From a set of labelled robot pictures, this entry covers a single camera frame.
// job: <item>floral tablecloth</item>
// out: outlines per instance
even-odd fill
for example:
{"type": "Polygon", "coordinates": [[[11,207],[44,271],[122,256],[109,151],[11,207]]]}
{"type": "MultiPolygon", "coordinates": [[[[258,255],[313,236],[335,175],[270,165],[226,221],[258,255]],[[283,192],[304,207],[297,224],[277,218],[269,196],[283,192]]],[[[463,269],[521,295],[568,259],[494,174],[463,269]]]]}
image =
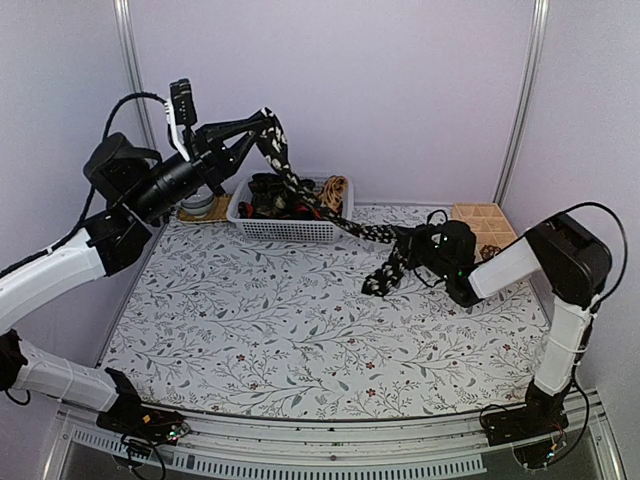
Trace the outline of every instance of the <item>floral tablecloth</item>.
{"type": "MultiPolygon", "coordinates": [[[[360,206],[354,219],[410,225],[429,211],[360,206]]],[[[384,299],[363,295],[389,248],[347,236],[257,242],[230,224],[173,220],[103,366],[150,403],[266,417],[424,416],[521,400],[547,330],[529,284],[469,309],[411,273],[384,299]]]]}

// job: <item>purple wall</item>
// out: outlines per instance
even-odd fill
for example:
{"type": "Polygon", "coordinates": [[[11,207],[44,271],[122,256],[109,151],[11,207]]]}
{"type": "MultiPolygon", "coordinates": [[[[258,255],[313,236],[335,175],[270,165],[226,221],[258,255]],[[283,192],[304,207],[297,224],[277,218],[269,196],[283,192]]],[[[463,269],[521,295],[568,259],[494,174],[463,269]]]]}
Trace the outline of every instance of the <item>purple wall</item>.
{"type": "MultiPolygon", "coordinates": [[[[82,166],[127,86],[112,2],[3,2],[0,44],[4,268],[51,244],[75,223],[89,188],[82,166]]],[[[140,142],[131,110],[117,123],[140,142]]],[[[102,205],[96,201],[95,207],[102,205]]],[[[134,273],[130,269],[67,293],[19,322],[18,332],[53,353],[94,364],[134,273]]],[[[32,405],[20,408],[0,395],[3,479],[42,474],[57,403],[34,397],[32,405]]]]}
{"type": "MultiPolygon", "coordinates": [[[[189,77],[201,122],[270,106],[294,167],[351,175],[358,201],[492,198],[532,1],[139,0],[131,8],[145,86],[166,92],[189,77]]],[[[266,168],[257,153],[245,165],[266,168]]]]}
{"type": "MultiPolygon", "coordinates": [[[[620,291],[597,318],[580,368],[605,403],[629,478],[640,470],[640,3],[553,2],[544,53],[505,211],[518,231],[583,200],[613,208],[629,236],[620,291]]],[[[611,248],[620,238],[605,214],[576,215],[611,248]]]]}

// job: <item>basket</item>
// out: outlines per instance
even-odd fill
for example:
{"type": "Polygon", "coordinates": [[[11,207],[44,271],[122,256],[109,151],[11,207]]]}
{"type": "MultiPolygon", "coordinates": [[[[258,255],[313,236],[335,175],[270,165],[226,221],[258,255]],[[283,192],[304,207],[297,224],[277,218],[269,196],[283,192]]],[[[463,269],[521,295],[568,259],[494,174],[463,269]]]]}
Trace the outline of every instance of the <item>basket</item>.
{"type": "MultiPolygon", "coordinates": [[[[320,192],[331,175],[306,174],[300,178],[309,178],[316,183],[316,191],[320,192]]],[[[236,188],[229,209],[227,220],[234,223],[247,238],[252,240],[283,240],[289,242],[334,243],[342,235],[342,230],[333,223],[322,220],[270,220],[240,218],[238,204],[251,202],[253,194],[249,189],[252,176],[246,177],[236,188]]],[[[353,183],[347,178],[347,189],[342,198],[342,218],[351,220],[353,213],[353,183]]]]}

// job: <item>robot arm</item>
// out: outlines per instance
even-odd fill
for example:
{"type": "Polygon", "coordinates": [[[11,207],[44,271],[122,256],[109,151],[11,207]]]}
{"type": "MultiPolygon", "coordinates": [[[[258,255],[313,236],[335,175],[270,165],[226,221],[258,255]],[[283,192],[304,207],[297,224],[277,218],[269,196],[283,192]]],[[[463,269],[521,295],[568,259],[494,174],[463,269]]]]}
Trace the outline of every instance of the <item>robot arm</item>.
{"type": "Polygon", "coordinates": [[[0,390],[19,388],[100,412],[98,425],[120,433],[135,429],[153,441],[188,431],[176,412],[142,406],[121,372],[86,368],[20,340],[12,327],[24,316],[75,287],[134,264],[159,219],[204,184],[217,189],[233,176],[272,120],[263,113],[241,121],[204,125],[191,132],[196,114],[189,82],[171,85],[165,103],[171,142],[178,153],[160,155],[113,134],[93,152],[84,174],[107,200],[107,209],[84,221],[59,248],[0,278],[0,390]],[[185,127],[184,143],[178,126],[185,127]],[[233,145],[225,141],[242,134],[233,145]]]}
{"type": "Polygon", "coordinates": [[[561,212],[529,229],[487,262],[472,265],[475,235],[461,222],[428,225],[426,251],[417,263],[446,282],[458,304],[469,307],[510,284],[542,272],[551,284],[554,313],[544,357],[526,393],[526,405],[484,417],[492,445],[566,428],[563,400],[584,354],[600,295],[612,267],[607,246],[567,213],[561,212]]]}

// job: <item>wire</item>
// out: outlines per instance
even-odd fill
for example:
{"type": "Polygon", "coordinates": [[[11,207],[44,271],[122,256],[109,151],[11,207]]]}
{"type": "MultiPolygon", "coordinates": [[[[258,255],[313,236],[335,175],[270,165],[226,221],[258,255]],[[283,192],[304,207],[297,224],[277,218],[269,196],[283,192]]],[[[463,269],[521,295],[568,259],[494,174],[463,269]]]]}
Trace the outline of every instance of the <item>wire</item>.
{"type": "Polygon", "coordinates": [[[573,386],[576,387],[576,390],[578,390],[578,392],[580,392],[580,395],[582,395],[582,398],[584,399],[584,404],[585,404],[585,417],[584,417],[584,424],[582,425],[582,429],[580,430],[580,433],[578,434],[578,438],[576,438],[575,442],[573,442],[573,444],[568,447],[567,450],[564,450],[563,455],[558,455],[553,457],[549,462],[547,462],[546,464],[538,464],[538,465],[534,465],[534,466],[529,466],[527,465],[527,470],[545,470],[546,468],[555,465],[559,462],[561,462],[562,460],[564,460],[565,458],[567,458],[569,456],[569,454],[571,452],[573,452],[576,447],[580,444],[580,440],[582,440],[582,437],[584,436],[584,434],[587,431],[587,428],[589,427],[589,415],[591,412],[591,406],[589,405],[589,397],[587,397],[587,394],[584,392],[584,390],[582,389],[582,387],[580,387],[580,385],[578,384],[578,380],[576,378],[576,370],[577,370],[577,365],[574,365],[573,370],[571,371],[571,382],[573,383],[573,386]]]}
{"type": "Polygon", "coordinates": [[[120,443],[122,443],[123,445],[125,445],[127,447],[127,460],[129,462],[129,471],[138,479],[140,480],[148,480],[146,477],[142,476],[140,473],[138,473],[138,468],[140,467],[134,467],[133,463],[133,453],[138,453],[139,455],[141,455],[140,453],[140,448],[144,448],[144,449],[148,449],[149,447],[151,448],[151,450],[153,451],[153,454],[156,456],[156,458],[158,459],[158,462],[160,463],[160,468],[162,469],[162,472],[160,474],[160,478],[158,478],[158,480],[165,480],[165,478],[167,477],[167,466],[164,463],[164,460],[162,458],[162,456],[160,455],[160,452],[158,451],[158,445],[162,445],[162,443],[153,443],[151,440],[149,440],[149,437],[147,437],[145,434],[143,434],[138,427],[136,427],[135,430],[133,430],[131,433],[124,433],[122,435],[122,437],[120,438],[120,443]],[[126,438],[128,436],[130,436],[132,433],[136,433],[137,435],[140,435],[140,437],[147,442],[147,444],[145,445],[144,443],[139,442],[138,440],[132,438],[131,440],[127,441],[126,438]]]}
{"type": "MultiPolygon", "coordinates": [[[[102,141],[104,141],[108,136],[109,136],[109,131],[111,130],[111,124],[113,123],[113,119],[115,118],[116,114],[118,113],[118,110],[120,110],[120,108],[127,102],[137,99],[137,98],[149,98],[151,100],[155,100],[158,102],[161,102],[164,105],[164,100],[159,97],[158,95],[156,95],[155,93],[149,93],[149,92],[136,92],[136,93],[131,93],[125,97],[122,97],[118,103],[116,103],[115,107],[113,107],[113,109],[111,110],[111,113],[109,114],[109,117],[107,119],[107,123],[105,124],[104,127],[104,132],[102,133],[102,141]]],[[[80,217],[78,218],[78,221],[76,222],[76,224],[73,226],[73,228],[71,229],[71,231],[69,233],[67,233],[64,237],[62,237],[60,240],[58,240],[56,243],[54,243],[51,247],[49,248],[45,248],[42,249],[38,252],[35,252],[25,258],[23,258],[22,260],[9,265],[7,268],[5,268],[4,270],[0,271],[0,278],[4,278],[7,275],[9,275],[10,273],[18,270],[20,267],[23,267],[24,265],[33,262],[34,260],[37,260],[38,258],[44,257],[46,255],[49,255],[50,253],[54,252],[55,250],[57,250],[58,248],[62,247],[63,245],[65,245],[69,240],[71,240],[82,228],[85,220],[87,219],[87,214],[89,213],[89,208],[91,207],[91,202],[93,201],[93,197],[95,196],[96,193],[96,189],[94,186],[91,186],[91,188],[89,189],[89,193],[87,195],[87,198],[84,202],[84,207],[82,208],[82,212],[80,213],[80,217]]]]}
{"type": "Polygon", "coordinates": [[[162,105],[165,104],[165,101],[162,97],[151,92],[134,92],[134,93],[130,93],[125,97],[122,97],[120,100],[118,100],[118,103],[116,103],[115,107],[113,107],[113,110],[111,110],[111,113],[109,114],[107,123],[104,126],[104,133],[102,134],[102,140],[105,140],[109,136],[109,130],[111,130],[111,124],[113,123],[113,119],[115,118],[116,113],[118,113],[118,110],[120,110],[120,108],[125,103],[130,102],[131,100],[137,100],[139,98],[148,98],[149,100],[155,100],[156,102],[160,102],[162,103],[162,105]]]}
{"type": "Polygon", "coordinates": [[[577,210],[579,208],[583,208],[583,207],[595,207],[595,208],[599,208],[600,210],[603,210],[605,212],[607,212],[611,218],[613,218],[613,220],[616,222],[616,224],[618,225],[618,229],[620,230],[620,235],[622,236],[622,267],[620,268],[620,274],[618,275],[618,279],[616,280],[616,282],[613,284],[613,287],[611,287],[611,289],[604,294],[602,297],[600,297],[596,303],[593,305],[593,307],[591,307],[592,311],[597,311],[598,308],[600,308],[600,305],[602,305],[602,302],[604,302],[607,298],[609,298],[613,292],[615,292],[618,287],[620,286],[620,283],[622,283],[622,278],[624,277],[625,272],[627,271],[627,263],[628,263],[628,259],[629,259],[629,240],[627,238],[627,232],[625,231],[624,225],[622,224],[622,221],[620,220],[620,217],[618,217],[618,215],[616,215],[616,213],[611,210],[609,207],[607,207],[606,205],[603,205],[602,203],[599,202],[582,202],[582,203],[578,203],[572,207],[567,208],[566,210],[563,210],[561,213],[569,213],[572,212],[574,210],[577,210]]]}
{"type": "Polygon", "coordinates": [[[434,210],[433,212],[429,213],[429,215],[427,215],[427,224],[431,223],[431,219],[434,217],[434,215],[436,213],[440,213],[444,216],[444,221],[446,222],[447,220],[449,220],[449,215],[447,215],[446,210],[439,208],[437,210],[434,210]]]}
{"type": "Polygon", "coordinates": [[[556,440],[554,438],[553,434],[551,434],[551,442],[552,442],[551,451],[549,453],[545,453],[543,456],[539,457],[536,461],[529,462],[529,461],[527,461],[527,459],[525,457],[518,458],[518,456],[516,455],[515,449],[513,449],[513,448],[511,449],[511,453],[513,454],[513,457],[526,470],[534,472],[535,471],[535,467],[534,468],[529,468],[528,467],[529,463],[531,463],[532,465],[543,465],[545,460],[549,460],[550,458],[553,458],[559,451],[561,451],[564,447],[567,446],[567,441],[568,441],[567,432],[565,432],[562,429],[562,426],[559,423],[556,423],[556,422],[554,422],[550,426],[556,428],[558,430],[558,432],[560,433],[560,436],[556,440]]]}
{"type": "Polygon", "coordinates": [[[480,410],[480,416],[478,417],[478,420],[480,421],[480,426],[483,428],[483,430],[487,429],[487,427],[486,427],[486,425],[484,424],[484,421],[483,421],[484,414],[487,413],[487,411],[489,411],[491,409],[496,409],[496,408],[504,410],[505,412],[509,411],[508,408],[503,407],[502,405],[495,404],[495,403],[490,403],[489,405],[486,405],[486,406],[482,407],[482,410],[480,410]]]}
{"type": "Polygon", "coordinates": [[[27,399],[26,400],[18,400],[13,395],[9,393],[9,390],[5,390],[4,393],[7,395],[9,400],[11,400],[16,405],[20,405],[21,407],[26,407],[31,403],[31,392],[27,390],[27,399]]]}

